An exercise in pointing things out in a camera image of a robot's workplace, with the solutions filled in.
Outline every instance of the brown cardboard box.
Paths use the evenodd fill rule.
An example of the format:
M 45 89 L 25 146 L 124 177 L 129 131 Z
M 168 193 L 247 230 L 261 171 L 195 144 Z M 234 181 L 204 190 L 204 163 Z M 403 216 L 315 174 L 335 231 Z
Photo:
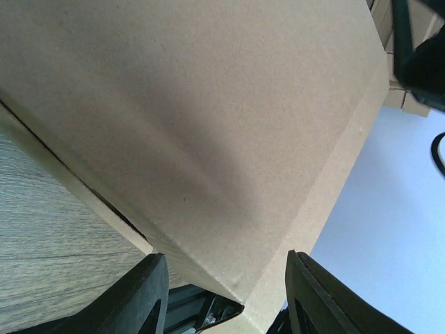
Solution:
M 265 333 L 388 91 L 365 1 L 7 1 L 0 97 Z

